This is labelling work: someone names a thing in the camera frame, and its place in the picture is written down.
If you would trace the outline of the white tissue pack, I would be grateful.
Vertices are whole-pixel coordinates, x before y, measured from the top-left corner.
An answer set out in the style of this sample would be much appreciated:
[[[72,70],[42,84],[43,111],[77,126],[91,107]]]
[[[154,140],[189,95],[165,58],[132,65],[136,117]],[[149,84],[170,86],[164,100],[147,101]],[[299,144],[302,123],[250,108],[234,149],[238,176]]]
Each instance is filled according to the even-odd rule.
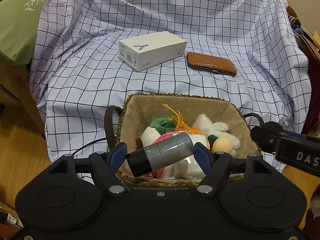
[[[155,142],[169,139],[170,137],[173,137],[181,132],[186,132],[189,135],[193,142],[193,145],[195,145],[197,142],[200,142],[204,146],[206,146],[206,148],[210,149],[209,141],[204,133],[199,129],[193,127],[190,129],[178,129],[174,132],[167,132],[161,135]],[[157,177],[158,179],[198,179],[203,177],[203,172],[193,155],[168,167],[165,167],[157,171],[156,173],[157,175],[155,175],[155,177]]]

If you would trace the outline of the beige makeup sponge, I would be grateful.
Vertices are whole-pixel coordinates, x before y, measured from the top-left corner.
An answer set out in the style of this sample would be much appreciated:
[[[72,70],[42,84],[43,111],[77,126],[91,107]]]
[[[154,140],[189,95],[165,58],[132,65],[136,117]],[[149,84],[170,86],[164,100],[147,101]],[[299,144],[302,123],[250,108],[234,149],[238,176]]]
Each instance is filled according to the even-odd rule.
[[[233,150],[232,141],[227,137],[217,137],[211,134],[208,136],[208,141],[213,153],[224,152],[231,154]]]

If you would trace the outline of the dark grey bottle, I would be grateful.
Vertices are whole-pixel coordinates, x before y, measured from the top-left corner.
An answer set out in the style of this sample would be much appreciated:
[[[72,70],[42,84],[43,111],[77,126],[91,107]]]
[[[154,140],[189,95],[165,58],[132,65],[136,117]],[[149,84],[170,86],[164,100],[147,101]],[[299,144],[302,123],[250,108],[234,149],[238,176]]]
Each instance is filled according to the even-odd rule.
[[[126,155],[134,177],[141,177],[179,162],[193,154],[194,145],[185,132],[145,146]]]

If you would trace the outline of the white plush toy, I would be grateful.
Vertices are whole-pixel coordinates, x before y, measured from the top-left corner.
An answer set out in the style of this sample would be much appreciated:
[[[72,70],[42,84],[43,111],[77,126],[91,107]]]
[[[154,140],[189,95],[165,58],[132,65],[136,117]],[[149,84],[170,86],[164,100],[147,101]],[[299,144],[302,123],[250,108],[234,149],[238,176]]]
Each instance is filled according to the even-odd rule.
[[[225,122],[212,122],[210,118],[203,113],[196,118],[192,127],[199,129],[206,137],[212,134],[218,138],[227,137],[232,142],[231,156],[235,157],[237,155],[237,150],[240,148],[240,140],[234,135],[228,133],[229,126]]]

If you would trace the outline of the pink white cloth roll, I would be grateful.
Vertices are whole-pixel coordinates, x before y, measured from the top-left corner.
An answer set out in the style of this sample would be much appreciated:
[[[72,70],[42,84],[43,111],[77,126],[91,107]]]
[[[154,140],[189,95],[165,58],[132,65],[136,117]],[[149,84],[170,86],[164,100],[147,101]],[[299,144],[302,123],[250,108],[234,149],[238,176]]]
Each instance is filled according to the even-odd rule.
[[[161,135],[153,144],[144,148],[152,172],[147,177],[166,177],[165,168],[176,162],[179,141],[172,133]]]

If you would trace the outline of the beige tape roll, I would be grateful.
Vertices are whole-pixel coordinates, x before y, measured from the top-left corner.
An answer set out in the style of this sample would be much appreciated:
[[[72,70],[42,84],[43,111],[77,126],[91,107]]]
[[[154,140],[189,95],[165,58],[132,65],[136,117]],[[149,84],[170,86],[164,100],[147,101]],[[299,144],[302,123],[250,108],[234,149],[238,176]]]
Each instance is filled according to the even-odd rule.
[[[153,144],[160,136],[155,128],[148,126],[140,136],[143,147]]]

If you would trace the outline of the green plush toy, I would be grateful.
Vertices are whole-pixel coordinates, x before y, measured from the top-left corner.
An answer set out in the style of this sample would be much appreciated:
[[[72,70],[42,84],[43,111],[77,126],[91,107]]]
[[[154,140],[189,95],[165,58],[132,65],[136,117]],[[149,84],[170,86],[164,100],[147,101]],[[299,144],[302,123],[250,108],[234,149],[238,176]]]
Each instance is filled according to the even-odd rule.
[[[149,126],[154,128],[160,135],[163,135],[167,133],[167,129],[173,131],[176,127],[176,124],[171,120],[171,117],[164,115],[153,119]]]

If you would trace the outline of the woven basket with fabric liner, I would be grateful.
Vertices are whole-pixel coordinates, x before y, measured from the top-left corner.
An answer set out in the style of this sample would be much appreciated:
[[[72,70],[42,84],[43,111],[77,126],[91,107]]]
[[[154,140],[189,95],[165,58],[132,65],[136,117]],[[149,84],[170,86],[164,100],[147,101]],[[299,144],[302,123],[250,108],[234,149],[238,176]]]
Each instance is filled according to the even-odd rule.
[[[261,155],[259,146],[250,137],[251,129],[244,115],[234,104],[219,98],[177,94],[133,94],[123,107],[108,107],[104,121],[108,146],[113,149],[124,142],[127,151],[133,152],[139,146],[137,140],[153,119],[177,113],[181,113],[187,125],[192,125],[203,113],[212,122],[225,122],[230,133],[240,140],[236,158],[245,159],[249,153]]]

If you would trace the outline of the checkered lavender sheet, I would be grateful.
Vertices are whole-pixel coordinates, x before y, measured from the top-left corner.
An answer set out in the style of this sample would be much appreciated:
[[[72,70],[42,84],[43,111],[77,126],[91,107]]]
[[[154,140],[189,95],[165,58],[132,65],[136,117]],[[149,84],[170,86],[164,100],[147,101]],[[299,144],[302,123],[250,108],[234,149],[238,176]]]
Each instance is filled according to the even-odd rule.
[[[235,77],[192,70],[184,57],[137,72],[120,40],[169,31],[186,50],[231,60]],[[308,59],[285,0],[46,0],[31,63],[31,96],[44,120],[48,155],[107,149],[103,118],[131,94],[221,98],[300,133],[311,98]]]

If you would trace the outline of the brown leather wallet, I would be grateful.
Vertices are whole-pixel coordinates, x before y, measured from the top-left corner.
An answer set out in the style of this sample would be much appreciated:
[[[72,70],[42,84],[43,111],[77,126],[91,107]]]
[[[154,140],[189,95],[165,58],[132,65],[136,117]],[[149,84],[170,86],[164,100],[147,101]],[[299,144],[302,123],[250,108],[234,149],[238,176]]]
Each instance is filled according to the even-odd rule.
[[[229,76],[236,76],[237,74],[236,67],[232,61],[223,57],[188,52],[187,63],[193,70]]]

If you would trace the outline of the white phone box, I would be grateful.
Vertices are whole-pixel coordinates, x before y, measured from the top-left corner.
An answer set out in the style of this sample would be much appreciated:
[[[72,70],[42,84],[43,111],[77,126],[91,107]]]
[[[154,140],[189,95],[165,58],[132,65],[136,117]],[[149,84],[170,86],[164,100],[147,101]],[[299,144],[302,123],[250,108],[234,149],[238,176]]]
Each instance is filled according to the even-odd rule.
[[[186,45],[186,40],[168,31],[139,35],[119,41],[118,57],[141,72],[183,56]]]

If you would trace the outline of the clutter at right edge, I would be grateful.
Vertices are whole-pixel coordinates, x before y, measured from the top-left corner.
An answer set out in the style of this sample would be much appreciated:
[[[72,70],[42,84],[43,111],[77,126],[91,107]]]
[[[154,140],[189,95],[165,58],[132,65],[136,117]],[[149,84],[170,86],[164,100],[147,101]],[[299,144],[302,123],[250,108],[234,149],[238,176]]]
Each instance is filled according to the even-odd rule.
[[[308,57],[319,61],[319,34],[316,31],[313,33],[307,31],[302,26],[296,12],[289,5],[286,10],[300,50],[303,50]]]

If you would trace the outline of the green fabric bag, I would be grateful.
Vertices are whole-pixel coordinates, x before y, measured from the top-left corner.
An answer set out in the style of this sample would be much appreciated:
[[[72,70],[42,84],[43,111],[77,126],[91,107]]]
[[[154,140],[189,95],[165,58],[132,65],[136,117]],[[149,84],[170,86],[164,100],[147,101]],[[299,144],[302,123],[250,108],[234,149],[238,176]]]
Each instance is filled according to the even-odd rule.
[[[1,63],[20,66],[30,62],[45,1],[1,1]]]

